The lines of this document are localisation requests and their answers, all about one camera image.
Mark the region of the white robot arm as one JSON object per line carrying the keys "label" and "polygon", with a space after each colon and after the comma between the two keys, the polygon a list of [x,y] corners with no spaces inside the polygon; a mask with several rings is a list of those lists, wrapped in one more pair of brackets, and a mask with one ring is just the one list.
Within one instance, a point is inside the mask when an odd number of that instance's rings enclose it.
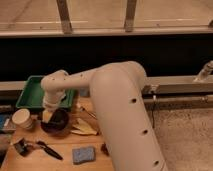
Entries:
{"label": "white robot arm", "polygon": [[145,82],[146,72],[135,61],[72,75],[58,70],[41,81],[43,107],[54,111],[67,89],[87,88],[114,170],[168,171],[143,102]]}

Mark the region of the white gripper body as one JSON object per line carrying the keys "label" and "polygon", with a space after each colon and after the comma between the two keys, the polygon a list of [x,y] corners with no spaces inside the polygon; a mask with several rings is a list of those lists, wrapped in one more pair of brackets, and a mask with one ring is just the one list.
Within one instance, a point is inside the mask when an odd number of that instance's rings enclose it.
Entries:
{"label": "white gripper body", "polygon": [[48,93],[46,92],[43,97],[42,105],[45,110],[54,112],[59,108],[61,101],[66,97],[64,92]]}

